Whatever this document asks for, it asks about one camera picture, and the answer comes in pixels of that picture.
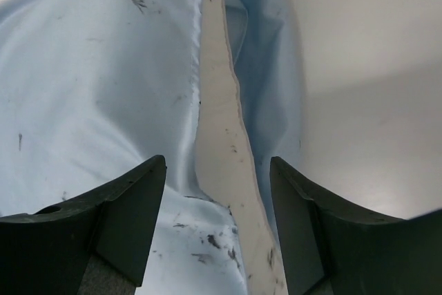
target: dirt mark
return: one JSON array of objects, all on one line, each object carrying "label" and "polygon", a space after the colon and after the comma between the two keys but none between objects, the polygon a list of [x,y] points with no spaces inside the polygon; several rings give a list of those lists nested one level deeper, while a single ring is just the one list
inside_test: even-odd
[{"label": "dirt mark", "polygon": [[213,245],[216,249],[221,249],[220,245],[218,244],[218,242],[216,242],[215,236],[212,234],[209,234],[207,236],[207,242],[209,242],[211,245]]},{"label": "dirt mark", "polygon": [[267,262],[269,263],[270,269],[273,269],[273,264],[275,263],[273,248],[271,248],[269,253],[267,254]]},{"label": "dirt mark", "polygon": [[198,257],[198,262],[207,264],[213,263],[213,257],[211,254],[192,254],[193,257]]},{"label": "dirt mark", "polygon": [[238,269],[240,269],[241,265],[240,265],[240,262],[238,262],[238,258],[236,257],[236,251],[235,251],[235,248],[232,247],[232,250],[228,250],[228,251],[227,251],[227,254],[229,255],[229,257],[230,257],[231,260],[234,260],[234,261],[235,261],[235,263],[236,263],[236,267],[237,267]]},{"label": "dirt mark", "polygon": [[195,198],[196,200],[203,200],[205,202],[210,202],[210,203],[214,203],[215,202],[211,198],[208,198],[207,200],[205,200],[204,198],[197,197],[197,196],[185,196],[185,198]]},{"label": "dirt mark", "polygon": [[19,151],[21,151],[21,141],[23,140],[23,135],[19,133]]}]

